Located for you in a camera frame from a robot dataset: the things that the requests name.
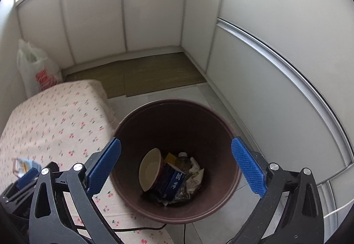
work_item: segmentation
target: tile floor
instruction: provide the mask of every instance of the tile floor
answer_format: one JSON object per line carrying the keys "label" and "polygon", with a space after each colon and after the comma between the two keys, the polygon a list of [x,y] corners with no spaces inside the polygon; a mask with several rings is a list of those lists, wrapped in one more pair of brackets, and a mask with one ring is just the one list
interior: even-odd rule
{"label": "tile floor", "polygon": [[[233,117],[207,83],[172,88],[131,97],[126,97],[124,95],[110,98],[108,101],[115,112],[115,116],[121,121],[128,113],[139,106],[154,100],[166,98],[188,99],[210,107],[227,120],[234,129],[236,135],[243,136],[243,139],[245,139]],[[242,176],[237,190],[224,207],[203,220],[187,224],[185,243],[226,243],[229,239],[235,236],[242,227],[256,206],[258,200],[259,196],[251,191],[245,178]],[[276,227],[276,224],[273,222],[279,221],[279,215],[280,214],[278,213],[274,216],[265,235],[272,234]],[[170,233],[175,244],[183,244],[183,225],[167,225],[166,229]]]}

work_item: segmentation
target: silver screw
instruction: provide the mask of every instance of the silver screw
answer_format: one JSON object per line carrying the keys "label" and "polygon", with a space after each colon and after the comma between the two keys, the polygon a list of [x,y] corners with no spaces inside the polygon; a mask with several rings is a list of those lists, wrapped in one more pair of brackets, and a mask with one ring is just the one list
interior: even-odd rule
{"label": "silver screw", "polygon": [[304,169],[304,173],[305,173],[306,175],[311,175],[311,170],[310,170],[309,168],[305,168],[305,169]]}
{"label": "silver screw", "polygon": [[279,169],[279,165],[277,163],[270,163],[269,167],[272,170],[278,170]]}
{"label": "silver screw", "polygon": [[49,172],[49,169],[48,169],[48,168],[44,168],[44,169],[42,169],[42,171],[41,171],[42,175],[46,175],[46,174],[48,174],[48,172]]}
{"label": "silver screw", "polygon": [[74,165],[74,170],[75,171],[80,171],[83,168],[83,165],[81,163],[76,163]]}

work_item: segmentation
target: red print on plastic bag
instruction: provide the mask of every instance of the red print on plastic bag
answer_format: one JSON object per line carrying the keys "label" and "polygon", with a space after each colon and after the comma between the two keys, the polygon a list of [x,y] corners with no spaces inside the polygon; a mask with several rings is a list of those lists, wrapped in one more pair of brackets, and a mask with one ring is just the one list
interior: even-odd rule
{"label": "red print on plastic bag", "polygon": [[41,91],[57,84],[57,80],[53,75],[48,75],[45,69],[36,74],[36,80],[41,85]]}

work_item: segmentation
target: baseboard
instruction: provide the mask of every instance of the baseboard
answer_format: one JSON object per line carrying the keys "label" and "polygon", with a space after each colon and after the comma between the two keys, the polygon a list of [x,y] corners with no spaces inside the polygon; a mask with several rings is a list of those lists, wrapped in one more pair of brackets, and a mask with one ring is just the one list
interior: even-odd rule
{"label": "baseboard", "polygon": [[177,52],[183,52],[183,48],[180,46],[165,46],[165,47],[158,47],[152,49],[129,51],[129,52],[124,52],[117,55],[112,55],[101,59],[93,60],[90,62],[77,64],[67,69],[63,69],[62,74],[63,77],[65,78],[69,74],[90,69],[93,67],[101,66],[115,61],[142,58],[142,57],[153,56],[153,55],[177,53]]}
{"label": "baseboard", "polygon": [[246,126],[243,124],[241,121],[240,117],[237,115],[236,111],[233,109],[229,101],[225,98],[225,96],[220,92],[220,90],[216,87],[216,85],[210,80],[208,75],[205,73],[205,71],[199,66],[199,64],[193,59],[193,57],[185,50],[183,49],[184,54],[188,57],[188,59],[194,64],[194,66],[198,69],[200,74],[203,75],[205,80],[208,82],[210,87],[214,90],[216,95],[220,98],[221,102],[225,105],[226,109],[230,112],[231,116],[235,119],[235,122],[237,125],[240,127],[241,131],[244,133],[246,139],[245,142],[246,144],[253,149],[253,151],[262,153],[261,150],[259,149],[258,145],[256,144],[255,140],[253,139],[252,135],[249,133],[247,130]]}

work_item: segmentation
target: plastic bottle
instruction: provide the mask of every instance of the plastic bottle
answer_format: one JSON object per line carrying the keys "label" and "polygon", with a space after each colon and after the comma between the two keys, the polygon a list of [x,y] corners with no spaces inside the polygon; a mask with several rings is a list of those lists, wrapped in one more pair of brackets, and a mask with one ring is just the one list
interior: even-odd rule
{"label": "plastic bottle", "polygon": [[176,159],[175,165],[177,168],[181,169],[181,171],[185,174],[189,174],[189,169],[192,167],[192,163],[188,158],[188,154],[186,152],[181,152],[178,154],[178,158]]}

